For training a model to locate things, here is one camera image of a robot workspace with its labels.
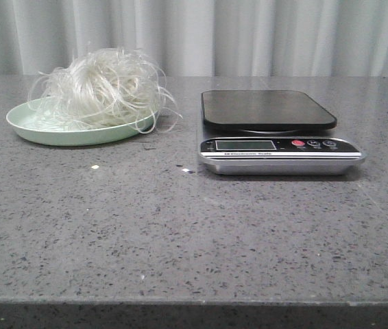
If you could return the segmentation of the white vermicelli noodle bundle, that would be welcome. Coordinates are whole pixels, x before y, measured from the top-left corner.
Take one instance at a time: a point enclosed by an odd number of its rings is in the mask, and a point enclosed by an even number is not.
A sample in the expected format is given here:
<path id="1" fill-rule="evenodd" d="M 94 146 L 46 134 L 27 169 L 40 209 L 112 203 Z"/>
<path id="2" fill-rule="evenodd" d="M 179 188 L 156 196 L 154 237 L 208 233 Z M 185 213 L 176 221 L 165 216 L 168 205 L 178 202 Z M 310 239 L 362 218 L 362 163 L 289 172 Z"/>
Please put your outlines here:
<path id="1" fill-rule="evenodd" d="M 82 131 L 131 125 L 140 134 L 154 130 L 163 112 L 180 118 L 165 73 L 141 50 L 105 48 L 74 59 L 68 67 L 41 73 L 44 88 L 36 105 L 39 130 Z"/>

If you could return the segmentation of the silver black kitchen scale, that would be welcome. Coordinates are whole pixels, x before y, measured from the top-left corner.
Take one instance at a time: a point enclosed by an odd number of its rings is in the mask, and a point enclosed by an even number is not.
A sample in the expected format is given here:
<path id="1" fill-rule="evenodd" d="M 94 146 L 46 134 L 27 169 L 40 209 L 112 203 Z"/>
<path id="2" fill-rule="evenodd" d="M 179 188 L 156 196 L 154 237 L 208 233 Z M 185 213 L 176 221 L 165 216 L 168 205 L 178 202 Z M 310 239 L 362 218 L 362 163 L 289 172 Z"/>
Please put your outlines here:
<path id="1" fill-rule="evenodd" d="M 337 119 L 294 90 L 202 93 L 198 156 L 220 175 L 342 175 L 365 160 Z"/>

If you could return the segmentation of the white pleated curtain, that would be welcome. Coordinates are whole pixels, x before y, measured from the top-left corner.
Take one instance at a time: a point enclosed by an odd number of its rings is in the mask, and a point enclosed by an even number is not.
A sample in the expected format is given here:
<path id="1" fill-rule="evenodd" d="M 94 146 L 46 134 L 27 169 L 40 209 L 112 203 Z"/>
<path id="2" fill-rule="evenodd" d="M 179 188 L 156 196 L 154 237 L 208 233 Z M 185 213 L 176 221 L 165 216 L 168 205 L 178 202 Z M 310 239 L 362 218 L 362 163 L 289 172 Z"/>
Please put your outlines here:
<path id="1" fill-rule="evenodd" d="M 116 47 L 170 76 L 388 77 L 388 1 L 0 1 L 0 74 Z"/>

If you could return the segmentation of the light green round plate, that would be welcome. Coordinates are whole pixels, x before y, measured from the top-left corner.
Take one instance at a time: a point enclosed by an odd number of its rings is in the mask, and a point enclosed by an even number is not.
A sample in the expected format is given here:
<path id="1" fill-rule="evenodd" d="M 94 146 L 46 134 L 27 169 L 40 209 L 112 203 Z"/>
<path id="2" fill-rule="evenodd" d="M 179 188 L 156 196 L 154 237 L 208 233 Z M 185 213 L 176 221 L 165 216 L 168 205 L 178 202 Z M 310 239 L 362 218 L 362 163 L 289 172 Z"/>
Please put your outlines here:
<path id="1" fill-rule="evenodd" d="M 36 109 L 48 110 L 51 102 L 35 99 L 11 109 L 6 120 L 13 130 L 27 141 L 53 146 L 88 146 L 120 141 L 140 133 L 148 132 L 155 123 L 152 114 L 123 125 L 103 127 L 92 130 L 49 130 L 45 123 L 36 117 Z"/>

